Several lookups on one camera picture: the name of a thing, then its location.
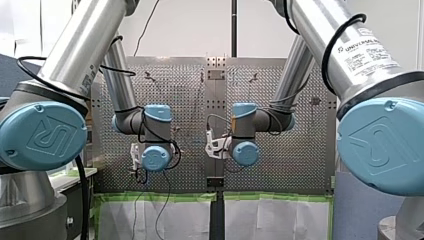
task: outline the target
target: perforated metal panel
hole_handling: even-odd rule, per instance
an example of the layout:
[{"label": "perforated metal panel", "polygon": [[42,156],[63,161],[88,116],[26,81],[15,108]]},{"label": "perforated metal panel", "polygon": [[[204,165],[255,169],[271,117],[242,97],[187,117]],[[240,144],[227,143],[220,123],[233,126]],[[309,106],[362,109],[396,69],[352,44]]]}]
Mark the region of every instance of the perforated metal panel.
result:
[{"label": "perforated metal panel", "polygon": [[[174,134],[183,160],[178,168],[168,171],[175,192],[204,192],[204,83],[205,59],[130,58],[128,67],[137,73],[133,78],[136,99],[140,106],[168,104],[172,107],[172,128],[180,128]],[[114,114],[106,83],[101,81],[100,141],[104,169],[98,180],[101,192],[131,191],[141,189],[134,176],[129,175],[131,143],[137,137],[115,133],[111,128]],[[160,173],[149,174],[148,188],[167,191],[168,185]]]},{"label": "perforated metal panel", "polygon": [[[283,59],[227,59],[228,117],[232,104],[237,101],[250,101],[267,106],[277,87],[284,63]],[[133,84],[138,103],[169,104],[174,116],[172,126],[180,128],[175,137],[183,151],[183,159],[178,168],[168,173],[172,190],[206,191],[206,59],[137,57],[129,58],[128,64],[129,68],[137,73]],[[258,80],[249,83],[254,74],[257,74]],[[139,190],[141,186],[127,170],[131,165],[130,145],[137,141],[137,137],[121,135],[111,129],[112,103],[104,80],[98,81],[99,85],[94,85],[92,93],[95,101],[94,128],[97,129],[93,136],[93,151],[98,152],[97,156],[100,156],[104,168],[100,171],[97,190]],[[321,103],[311,105],[312,97],[321,99]],[[319,70],[314,69],[311,80],[299,100],[295,129],[278,137],[258,133],[257,141],[261,148],[259,164],[240,173],[226,173],[225,190],[310,194],[325,193],[329,190],[330,176],[334,171],[333,101],[335,98],[327,96],[327,91],[321,83]],[[232,160],[227,161],[227,167],[232,170],[239,168]],[[150,190],[167,190],[167,184],[161,174],[151,174],[149,178]]]},{"label": "perforated metal panel", "polygon": [[[229,59],[229,106],[235,102],[255,102],[267,107],[282,71],[278,60],[263,60],[258,65],[256,60]],[[334,147],[334,140],[327,142],[327,135],[334,133],[335,120],[328,121],[328,112],[334,113],[335,98],[328,96],[320,76],[320,70],[314,68],[299,98],[295,128],[281,136],[257,133],[259,163],[239,173],[227,171],[226,190],[323,193],[330,189],[334,155],[327,149],[331,149],[328,144]],[[313,98],[320,99],[319,105],[312,104]],[[234,161],[227,161],[227,168],[236,172],[240,169]]]}]

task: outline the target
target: metal post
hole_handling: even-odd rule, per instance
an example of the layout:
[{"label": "metal post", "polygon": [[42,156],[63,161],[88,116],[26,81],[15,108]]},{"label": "metal post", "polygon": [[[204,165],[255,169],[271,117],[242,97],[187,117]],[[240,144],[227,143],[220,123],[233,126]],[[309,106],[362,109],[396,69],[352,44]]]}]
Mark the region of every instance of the metal post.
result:
[{"label": "metal post", "polygon": [[[116,41],[110,48],[103,61],[105,66],[126,70],[125,53],[121,41]],[[128,74],[103,70],[115,111],[133,109],[137,106],[134,88]]]},{"label": "metal post", "polygon": [[231,57],[237,57],[237,0],[231,2]]},{"label": "metal post", "polygon": [[126,7],[125,0],[82,1],[38,75],[66,91],[88,96]]},{"label": "metal post", "polygon": [[277,91],[271,101],[273,108],[290,113],[296,104],[300,87],[311,72],[313,56],[302,37],[293,42]]}]

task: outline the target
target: robotic arm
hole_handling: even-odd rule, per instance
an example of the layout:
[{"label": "robotic arm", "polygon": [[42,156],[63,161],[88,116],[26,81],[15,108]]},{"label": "robotic arm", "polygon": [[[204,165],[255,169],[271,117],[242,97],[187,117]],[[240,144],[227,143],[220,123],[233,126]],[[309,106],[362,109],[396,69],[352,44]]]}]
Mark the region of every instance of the robotic arm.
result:
[{"label": "robotic arm", "polygon": [[103,60],[116,116],[114,129],[145,135],[143,167],[161,171],[170,162],[171,110],[166,105],[138,107],[116,39],[135,0],[83,1],[35,80],[22,82],[0,112],[0,159],[17,170],[46,171],[72,161],[85,145],[84,100]]},{"label": "robotic arm", "polygon": [[343,1],[271,2],[299,36],[269,112],[252,103],[233,106],[228,155],[252,165],[259,157],[256,132],[291,129],[296,98],[290,96],[315,59],[325,85],[341,101],[337,144],[345,165],[380,191],[424,195],[424,72],[406,72],[364,25],[366,16],[352,15]]}]

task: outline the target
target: white wall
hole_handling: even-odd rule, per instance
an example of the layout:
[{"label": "white wall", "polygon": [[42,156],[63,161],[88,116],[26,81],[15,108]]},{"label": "white wall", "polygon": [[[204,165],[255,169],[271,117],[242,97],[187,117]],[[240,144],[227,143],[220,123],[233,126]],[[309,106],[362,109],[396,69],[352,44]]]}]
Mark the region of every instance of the white wall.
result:
[{"label": "white wall", "polygon": [[[120,33],[132,55],[156,0],[140,2]],[[287,57],[294,34],[267,0],[242,0],[238,9],[240,57]],[[141,40],[141,56],[231,55],[231,1],[161,0]]]},{"label": "white wall", "polygon": [[[127,55],[134,53],[155,1],[140,1],[136,12],[121,24]],[[66,26],[70,11],[70,0],[0,0],[0,53],[47,56]],[[239,0],[238,13],[240,57],[288,56],[294,34],[268,0]],[[15,41],[16,53],[12,49]],[[139,56],[230,54],[230,0],[160,0],[138,52]]]},{"label": "white wall", "polygon": [[408,70],[421,68],[422,0],[348,0],[352,12],[368,15],[366,25]]},{"label": "white wall", "polygon": [[[127,55],[133,54],[155,1],[141,1],[137,11],[124,19],[120,32]],[[416,69],[424,64],[424,44],[419,40],[423,1],[349,0],[348,4],[352,12],[368,14],[367,25],[406,69]],[[0,0],[0,53],[48,55],[70,18],[70,2]],[[239,0],[238,15],[240,57],[288,56],[294,34],[268,0]],[[138,52],[139,56],[230,54],[230,0],[160,0]]]}]

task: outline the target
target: blue joint cap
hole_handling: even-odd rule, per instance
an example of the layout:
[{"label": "blue joint cap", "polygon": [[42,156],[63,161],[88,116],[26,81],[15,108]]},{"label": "blue joint cap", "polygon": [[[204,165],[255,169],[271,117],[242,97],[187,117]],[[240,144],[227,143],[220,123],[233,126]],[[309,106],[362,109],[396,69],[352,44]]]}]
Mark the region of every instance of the blue joint cap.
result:
[{"label": "blue joint cap", "polygon": [[49,171],[66,165],[87,141],[85,120],[59,102],[37,102],[10,113],[0,123],[0,158],[19,170]]},{"label": "blue joint cap", "polygon": [[151,104],[144,107],[144,113],[149,118],[160,122],[171,122],[171,108],[168,105]]},{"label": "blue joint cap", "polygon": [[150,172],[163,171],[171,161],[171,155],[163,147],[150,146],[141,155],[143,168]]},{"label": "blue joint cap", "polygon": [[244,167],[249,167],[259,160],[259,147],[253,142],[242,142],[233,149],[234,160]]},{"label": "blue joint cap", "polygon": [[117,133],[122,133],[121,130],[119,130],[118,125],[116,124],[116,115],[113,115],[112,117],[112,129]]},{"label": "blue joint cap", "polygon": [[256,103],[235,103],[233,105],[233,116],[234,118],[246,117],[255,113],[257,109]]},{"label": "blue joint cap", "polygon": [[286,128],[285,131],[290,131],[294,128],[296,124],[296,115],[294,115],[294,113],[291,114],[291,119],[290,119],[290,124],[289,126]]},{"label": "blue joint cap", "polygon": [[375,98],[341,120],[337,147],[362,182],[382,192],[424,196],[424,104]]}]

